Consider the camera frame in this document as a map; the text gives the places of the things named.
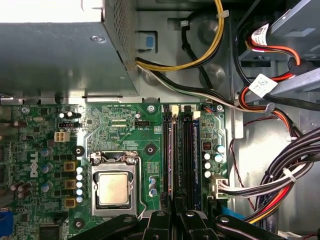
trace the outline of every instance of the integrated circuit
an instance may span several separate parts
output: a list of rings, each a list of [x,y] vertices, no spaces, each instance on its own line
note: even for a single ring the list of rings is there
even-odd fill
[[[39,227],[39,240],[60,240],[61,235],[59,225],[41,225]]]

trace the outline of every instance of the capacitor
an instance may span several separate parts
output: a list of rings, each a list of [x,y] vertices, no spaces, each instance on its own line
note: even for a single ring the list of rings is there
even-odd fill
[[[45,164],[41,167],[41,172],[43,174],[47,174],[51,172],[51,170],[54,168],[54,166],[51,163]]]
[[[15,184],[12,184],[11,187],[10,187],[11,191],[17,190],[17,188],[20,187],[21,185],[23,185],[24,183],[25,183],[24,181],[19,181],[19,182],[15,183]]]
[[[40,189],[41,189],[41,192],[47,193],[50,189],[52,189],[52,187],[53,187],[52,182],[48,181],[48,182],[42,184]]]
[[[49,157],[52,155],[53,152],[54,152],[54,150],[51,147],[47,147],[47,148],[41,149],[40,155],[42,157]]]
[[[203,152],[202,155],[203,155],[203,158],[207,161],[211,159],[211,155],[208,152]]]
[[[216,145],[214,147],[214,150],[217,152],[217,153],[220,153],[220,154],[224,154],[225,151],[226,151],[226,148],[222,145]]]
[[[77,181],[75,185],[78,189],[80,189],[83,187],[84,184],[81,181]]]
[[[150,191],[149,191],[149,196],[151,197],[151,198],[153,198],[153,197],[155,197],[155,196],[157,196],[157,194],[158,194],[158,191],[157,191],[157,189],[151,189]]]
[[[210,171],[205,171],[205,172],[204,172],[204,177],[205,177],[206,179],[210,178],[210,177],[211,177],[211,172],[210,172]]]
[[[24,192],[26,190],[28,190],[29,188],[31,188],[31,183],[30,182],[26,182],[25,184],[21,185],[18,187],[18,191],[19,192]]]
[[[84,199],[83,199],[81,196],[77,196],[75,200],[76,200],[77,203],[80,204],[80,203],[82,203],[82,201],[83,201]]]
[[[213,159],[214,159],[217,163],[221,163],[224,158],[223,158],[220,154],[215,154],[215,155],[213,155]]]
[[[68,119],[79,119],[81,118],[81,114],[78,112],[68,111],[66,113]]]
[[[154,176],[149,177],[149,183],[155,185],[157,182],[156,178]]]
[[[205,169],[209,170],[209,169],[211,169],[211,163],[208,162],[208,161],[206,161],[206,162],[204,162],[203,167],[204,167]]]
[[[77,189],[77,190],[75,191],[75,193],[76,193],[78,196],[81,196],[81,195],[84,193],[84,191],[83,191],[81,188],[79,188],[79,189]]]
[[[66,118],[67,118],[67,115],[66,115],[65,113],[63,113],[63,112],[60,112],[60,113],[59,113],[59,118],[61,118],[61,119],[66,119]]]
[[[20,193],[18,194],[18,198],[19,198],[19,199],[25,199],[26,197],[28,197],[28,196],[30,196],[30,195],[31,195],[31,190],[28,189],[28,190],[26,190],[26,191],[20,192]]]
[[[135,119],[140,119],[140,118],[141,118],[141,113],[137,112],[137,113],[134,115],[134,118],[135,118]]]
[[[87,169],[87,167],[86,166],[78,166],[77,168],[76,168],[76,173],[77,174],[81,174],[83,171],[85,171]]]
[[[26,121],[14,121],[13,126],[15,128],[26,128],[28,126],[28,123]]]
[[[21,136],[21,141],[26,142],[26,141],[33,141],[35,140],[35,137],[32,135],[22,135]]]

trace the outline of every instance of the cable tie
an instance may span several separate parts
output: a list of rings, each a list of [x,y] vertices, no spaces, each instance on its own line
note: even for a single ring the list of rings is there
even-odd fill
[[[292,175],[292,172],[288,168],[283,169],[283,174],[291,179],[292,182],[296,182],[297,179]]]
[[[271,175],[268,171],[265,171],[264,173],[272,180],[275,178],[275,176]]]
[[[218,19],[218,18],[223,18],[223,19],[225,19],[225,18],[227,18],[227,17],[229,17],[229,10],[224,10],[224,11],[222,11],[222,12],[220,12],[220,13],[218,13],[217,15],[216,15],[216,18]]]
[[[286,141],[287,142],[293,142],[294,140],[297,140],[298,138],[296,136],[287,136]]]

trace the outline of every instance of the yellow wire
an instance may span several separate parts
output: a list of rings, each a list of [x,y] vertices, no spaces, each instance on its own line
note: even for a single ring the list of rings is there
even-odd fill
[[[214,0],[214,3],[216,5],[216,10],[217,10],[218,15],[220,15],[224,11],[224,9],[222,7],[221,0]],[[186,63],[183,65],[178,65],[178,66],[156,66],[156,65],[152,65],[152,64],[143,63],[141,61],[137,61],[137,64],[146,68],[146,69],[149,69],[149,70],[162,71],[162,72],[176,71],[176,70],[181,70],[181,69],[185,69],[185,68],[194,66],[194,65],[200,63],[201,61],[209,58],[209,56],[216,50],[216,48],[218,47],[219,42],[223,36],[224,27],[225,27],[225,19],[223,17],[219,17],[218,18],[218,31],[214,37],[214,40],[213,40],[211,46],[206,51],[206,53],[196,61]]]
[[[271,210],[267,211],[266,213],[264,213],[263,215],[249,221],[250,224],[255,224],[256,222],[260,221],[261,219],[263,219],[265,216],[269,215],[270,213],[272,213],[279,205],[275,206],[274,208],[272,208]]]

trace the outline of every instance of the screw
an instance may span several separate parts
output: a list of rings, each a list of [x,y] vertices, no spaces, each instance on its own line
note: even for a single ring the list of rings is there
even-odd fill
[[[125,222],[125,223],[130,223],[130,222],[132,222],[132,218],[131,218],[131,217],[126,217],[126,218],[123,220],[123,222]]]
[[[94,160],[93,160],[93,164],[94,165],[99,165],[100,164],[100,158],[95,158]]]
[[[229,222],[229,218],[226,218],[225,216],[220,218],[220,221],[223,223],[228,223]]]
[[[158,211],[158,213],[156,214],[158,217],[163,217],[164,215],[166,215],[163,211]]]
[[[187,215],[188,217],[193,217],[195,214],[192,211],[187,211],[185,215]]]
[[[153,113],[156,110],[156,108],[153,105],[149,105],[147,110],[148,110],[149,113]]]
[[[224,107],[222,105],[218,105],[218,106],[216,106],[216,110],[218,112],[222,112],[224,110]]]
[[[90,37],[90,40],[93,42],[103,43],[106,41],[106,39],[102,36],[92,36]]]
[[[23,108],[21,108],[21,112],[22,112],[23,114],[28,114],[29,111],[30,111],[29,108],[26,107],[26,106],[24,106]]]

